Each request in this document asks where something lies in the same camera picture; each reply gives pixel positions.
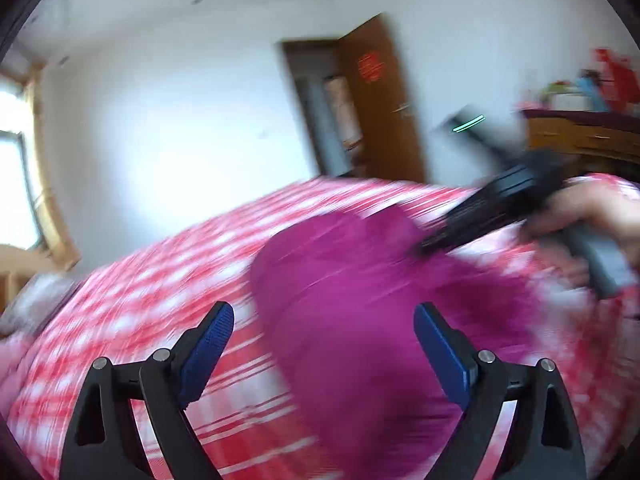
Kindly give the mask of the person's right hand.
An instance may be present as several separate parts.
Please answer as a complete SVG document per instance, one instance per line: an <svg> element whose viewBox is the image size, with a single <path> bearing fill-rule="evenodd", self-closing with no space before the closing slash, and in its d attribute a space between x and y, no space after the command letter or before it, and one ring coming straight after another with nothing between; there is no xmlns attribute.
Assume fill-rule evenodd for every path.
<svg viewBox="0 0 640 480"><path fill-rule="evenodd" d="M576 221L590 223L616 241L629 264L639 267L639 201L623 196L605 182L589 180L571 184L551 195L546 206L529 217L518 230L521 244L531 243ZM586 286L588 263L562 245L537 242L540 261L551 266L571 285Z"/></svg>

